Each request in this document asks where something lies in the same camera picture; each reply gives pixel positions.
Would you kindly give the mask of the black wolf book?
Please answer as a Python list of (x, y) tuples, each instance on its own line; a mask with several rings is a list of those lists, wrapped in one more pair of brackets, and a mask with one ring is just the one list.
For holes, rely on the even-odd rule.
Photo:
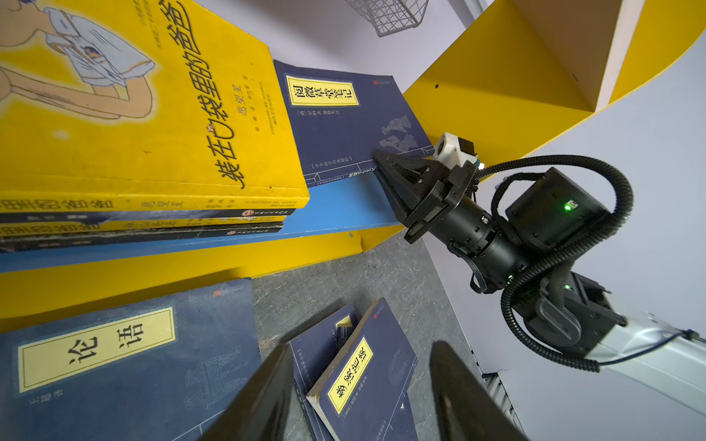
[(217, 218), (253, 218), (289, 216), (296, 209), (212, 209), (211, 211), (77, 211), (2, 213), (2, 223), (80, 222), (84, 224), (109, 221), (201, 220)]

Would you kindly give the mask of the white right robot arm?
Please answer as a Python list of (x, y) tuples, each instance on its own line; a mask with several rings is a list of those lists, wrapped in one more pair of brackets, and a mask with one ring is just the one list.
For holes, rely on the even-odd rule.
[(573, 270), (632, 213), (634, 191), (619, 169), (566, 154), (483, 169), (384, 151), (374, 161), (404, 238), (431, 234), (463, 260), (474, 292), (500, 294), (504, 321), (522, 345), (571, 369), (614, 370), (704, 412), (704, 339), (630, 312)]

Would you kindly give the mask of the black book orange title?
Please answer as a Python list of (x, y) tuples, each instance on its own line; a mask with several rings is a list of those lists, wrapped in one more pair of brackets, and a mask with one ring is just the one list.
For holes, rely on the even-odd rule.
[(1, 253), (8, 254), (44, 249), (62, 249), (105, 244), (131, 244), (226, 237), (235, 235), (278, 233), (283, 227), (284, 222), (256, 222), (250, 224), (189, 226), (119, 232), (9, 237), (1, 239)]

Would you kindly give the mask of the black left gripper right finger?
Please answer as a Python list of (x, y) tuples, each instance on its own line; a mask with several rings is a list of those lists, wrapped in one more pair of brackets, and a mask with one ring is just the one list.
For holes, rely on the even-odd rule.
[(445, 341), (432, 345), (430, 375), (442, 440), (522, 441), (526, 438)]

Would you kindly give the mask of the yellow cartoon book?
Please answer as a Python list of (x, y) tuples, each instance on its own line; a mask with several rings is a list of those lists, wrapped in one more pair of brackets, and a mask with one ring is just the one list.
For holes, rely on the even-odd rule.
[(193, 1), (2, 3), (4, 213), (309, 198), (260, 40)]
[(286, 216), (177, 219), (177, 220), (105, 220), (104, 222), (80, 222), (79, 220), (43, 220), (42, 222), (2, 222), (2, 237), (53, 235), (90, 232), (121, 232), (215, 225), (253, 226), (261, 223), (283, 223)]

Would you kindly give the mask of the blue book lowest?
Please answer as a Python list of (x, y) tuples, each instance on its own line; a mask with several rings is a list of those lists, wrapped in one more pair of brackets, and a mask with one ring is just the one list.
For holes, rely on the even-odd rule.
[(355, 306), (339, 301), (307, 319), (288, 342), (293, 355), (294, 388), (314, 440), (333, 440), (333, 437), (306, 395), (345, 345), (356, 325)]

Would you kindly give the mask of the blue book stack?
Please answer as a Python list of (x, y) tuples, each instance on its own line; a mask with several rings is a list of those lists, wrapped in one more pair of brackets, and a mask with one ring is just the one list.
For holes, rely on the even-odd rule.
[(308, 187), (373, 171), (378, 150), (432, 155), (431, 141), (391, 75), (280, 61), (274, 67)]

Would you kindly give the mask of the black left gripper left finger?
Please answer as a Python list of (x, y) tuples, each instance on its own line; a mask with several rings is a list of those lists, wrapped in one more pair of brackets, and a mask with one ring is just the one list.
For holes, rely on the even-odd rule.
[(278, 345), (202, 440), (282, 440), (290, 413), (293, 357)]

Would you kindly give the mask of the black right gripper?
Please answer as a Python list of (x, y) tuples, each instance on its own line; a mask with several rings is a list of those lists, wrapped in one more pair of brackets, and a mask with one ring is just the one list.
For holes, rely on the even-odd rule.
[(431, 234), (472, 271), (475, 292), (503, 290), (529, 266), (530, 249), (466, 195), (472, 168), (448, 169), (438, 161), (378, 150), (373, 160), (395, 218), (409, 242)]

